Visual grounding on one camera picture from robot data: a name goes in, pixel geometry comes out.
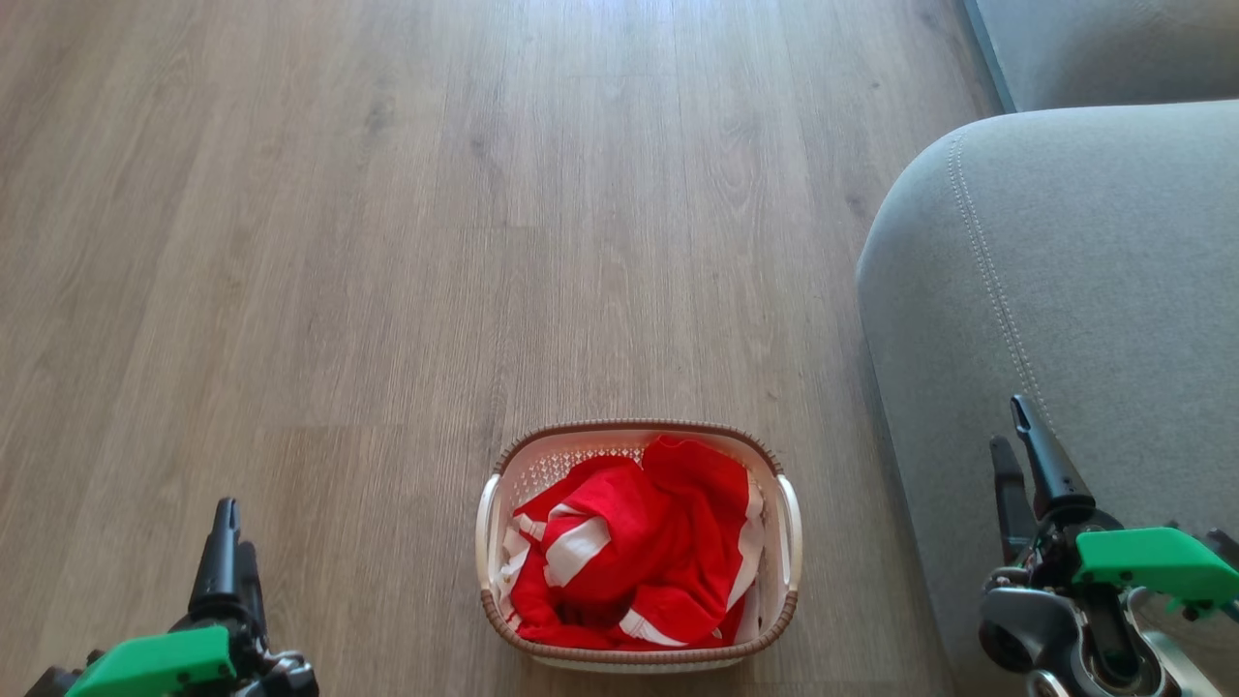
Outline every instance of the basket handle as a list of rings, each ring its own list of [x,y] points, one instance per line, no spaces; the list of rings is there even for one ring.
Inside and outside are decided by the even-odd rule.
[[[792,483],[782,474],[778,475],[778,490],[782,499],[779,513],[787,519],[788,550],[792,556],[790,566],[787,571],[787,589],[795,592],[800,586],[800,569],[804,566],[804,529],[800,525],[800,505],[795,499],[795,490]]]
[[[477,505],[477,527],[473,531],[473,550],[477,553],[477,582],[482,591],[491,591],[491,516],[494,513],[494,494],[499,490],[499,475],[492,474],[482,488],[482,501]]]

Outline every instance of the wooden floor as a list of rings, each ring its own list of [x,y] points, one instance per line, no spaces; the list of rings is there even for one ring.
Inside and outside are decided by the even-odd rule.
[[[953,0],[0,4],[0,693],[180,617],[218,498],[325,695],[942,695],[852,272],[992,110]],[[523,660],[472,521],[519,433],[768,441],[778,644]]]

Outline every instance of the red and white fabric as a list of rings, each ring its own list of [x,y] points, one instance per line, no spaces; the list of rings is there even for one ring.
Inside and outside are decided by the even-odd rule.
[[[517,509],[499,608],[518,635],[597,650],[699,649],[757,635],[762,496],[743,465],[660,437],[603,456]]]

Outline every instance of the laundry basket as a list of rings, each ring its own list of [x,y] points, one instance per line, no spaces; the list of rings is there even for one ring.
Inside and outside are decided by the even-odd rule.
[[[756,639],[721,649],[595,651],[527,641],[498,610],[494,589],[507,562],[503,534],[512,513],[595,456],[627,456],[639,462],[658,436],[691,438],[745,465],[757,480],[764,506],[764,545],[757,569],[760,631]],[[605,421],[556,426],[518,439],[499,458],[477,510],[477,577],[482,608],[503,639],[551,666],[626,673],[665,673],[719,669],[757,654],[783,634],[795,613],[803,540],[800,509],[792,484],[773,456],[753,437],[727,427],[667,421]]]

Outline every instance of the gray sofa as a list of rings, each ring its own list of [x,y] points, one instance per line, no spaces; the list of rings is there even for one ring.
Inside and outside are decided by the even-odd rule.
[[[1020,693],[976,639],[1001,561],[987,442],[1014,436],[1012,394],[1126,525],[1239,531],[1239,100],[960,128],[891,189],[857,285],[961,695]],[[1239,695],[1239,672],[1213,677]]]
[[[964,0],[1007,111],[1239,97],[1235,0]]]

